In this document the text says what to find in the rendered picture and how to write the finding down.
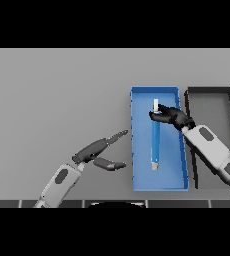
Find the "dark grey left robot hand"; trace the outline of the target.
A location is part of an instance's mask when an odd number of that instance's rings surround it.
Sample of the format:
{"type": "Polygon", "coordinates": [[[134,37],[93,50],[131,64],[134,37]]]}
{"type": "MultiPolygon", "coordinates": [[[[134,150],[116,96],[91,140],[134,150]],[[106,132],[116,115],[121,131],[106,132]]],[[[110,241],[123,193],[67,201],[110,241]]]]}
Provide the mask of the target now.
{"type": "Polygon", "coordinates": [[[119,133],[111,136],[110,138],[99,139],[76,153],[72,157],[72,161],[79,165],[81,163],[93,162],[93,164],[99,168],[102,168],[107,171],[115,171],[126,167],[126,164],[123,162],[114,162],[111,160],[104,159],[100,157],[100,154],[118,139],[128,133],[127,130],[120,131],[119,133]]]}

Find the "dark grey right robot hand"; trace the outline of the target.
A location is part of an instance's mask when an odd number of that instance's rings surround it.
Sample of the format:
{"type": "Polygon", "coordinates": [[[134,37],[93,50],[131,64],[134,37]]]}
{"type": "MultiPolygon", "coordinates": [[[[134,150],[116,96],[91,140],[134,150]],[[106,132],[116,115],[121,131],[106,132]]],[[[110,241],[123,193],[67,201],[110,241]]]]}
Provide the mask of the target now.
{"type": "Polygon", "coordinates": [[[178,131],[181,131],[184,127],[191,130],[196,126],[193,118],[178,108],[159,104],[158,110],[160,113],[149,112],[149,117],[152,121],[172,124],[178,131]]]}

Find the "blue pipe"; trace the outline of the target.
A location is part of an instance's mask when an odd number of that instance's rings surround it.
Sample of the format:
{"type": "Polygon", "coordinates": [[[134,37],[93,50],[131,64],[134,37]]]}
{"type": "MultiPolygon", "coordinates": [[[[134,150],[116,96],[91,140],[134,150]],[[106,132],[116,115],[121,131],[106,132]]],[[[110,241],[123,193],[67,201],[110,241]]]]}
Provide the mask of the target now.
{"type": "MultiPolygon", "coordinates": [[[[153,99],[153,112],[158,114],[158,99],[153,99]]],[[[152,148],[151,148],[151,165],[152,170],[159,168],[159,143],[160,143],[160,123],[152,121],[152,148]]]]}

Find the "dark grey bin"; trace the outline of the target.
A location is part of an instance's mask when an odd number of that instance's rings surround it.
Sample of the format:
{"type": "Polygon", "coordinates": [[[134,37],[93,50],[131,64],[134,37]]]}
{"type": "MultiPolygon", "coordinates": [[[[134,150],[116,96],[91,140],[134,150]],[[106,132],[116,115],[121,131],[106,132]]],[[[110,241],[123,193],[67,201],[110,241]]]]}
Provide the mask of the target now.
{"type": "MultiPolygon", "coordinates": [[[[186,112],[197,125],[207,125],[230,150],[230,87],[189,87],[186,112]]],[[[191,147],[195,187],[229,189],[203,154],[191,147]]]]}

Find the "blue bin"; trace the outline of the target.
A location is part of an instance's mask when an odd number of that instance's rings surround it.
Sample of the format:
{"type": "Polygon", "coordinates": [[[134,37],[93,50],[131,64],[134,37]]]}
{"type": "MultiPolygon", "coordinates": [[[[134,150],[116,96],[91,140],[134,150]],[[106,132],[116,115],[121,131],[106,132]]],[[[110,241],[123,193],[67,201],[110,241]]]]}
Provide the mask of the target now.
{"type": "Polygon", "coordinates": [[[133,190],[187,191],[189,188],[185,142],[173,125],[160,124],[159,168],[152,169],[152,123],[149,112],[153,100],[168,107],[181,108],[177,86],[132,86],[131,152],[133,190]]]}

